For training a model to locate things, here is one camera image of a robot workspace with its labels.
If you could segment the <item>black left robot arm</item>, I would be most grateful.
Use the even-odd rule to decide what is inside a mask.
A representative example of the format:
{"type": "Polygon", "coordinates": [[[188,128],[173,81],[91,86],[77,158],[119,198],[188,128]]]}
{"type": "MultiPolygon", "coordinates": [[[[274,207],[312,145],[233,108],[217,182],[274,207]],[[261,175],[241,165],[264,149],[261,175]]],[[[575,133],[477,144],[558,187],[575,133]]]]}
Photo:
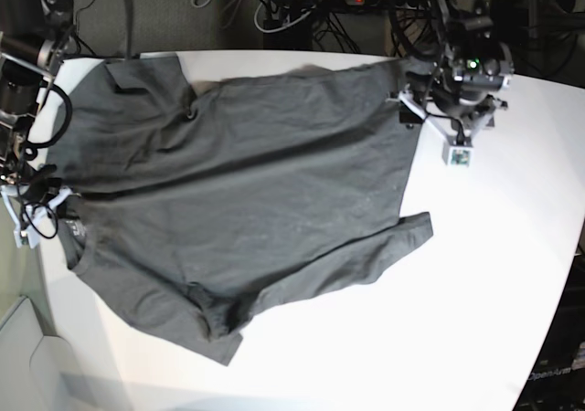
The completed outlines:
{"type": "Polygon", "coordinates": [[[498,98],[514,75],[508,45],[494,36],[491,0],[424,0],[436,37],[423,52],[398,20],[397,0],[389,0],[393,33],[411,58],[432,66],[427,74],[409,72],[398,99],[431,124],[449,148],[468,149],[474,137],[508,104],[498,98]]]}

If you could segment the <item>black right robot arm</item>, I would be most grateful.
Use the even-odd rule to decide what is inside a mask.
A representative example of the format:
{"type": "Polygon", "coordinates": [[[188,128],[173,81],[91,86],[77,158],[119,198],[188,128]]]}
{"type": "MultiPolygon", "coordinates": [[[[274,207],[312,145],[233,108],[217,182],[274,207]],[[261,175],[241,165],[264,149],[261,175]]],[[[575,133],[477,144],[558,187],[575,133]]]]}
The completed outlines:
{"type": "Polygon", "coordinates": [[[48,140],[31,142],[29,135],[49,94],[59,96],[72,118],[69,96],[56,76],[73,32],[74,0],[1,0],[1,183],[16,189],[17,222],[35,227],[36,215],[53,217],[48,199],[58,181],[54,166],[31,166],[39,150],[54,145],[65,133],[63,124],[48,140]]]}

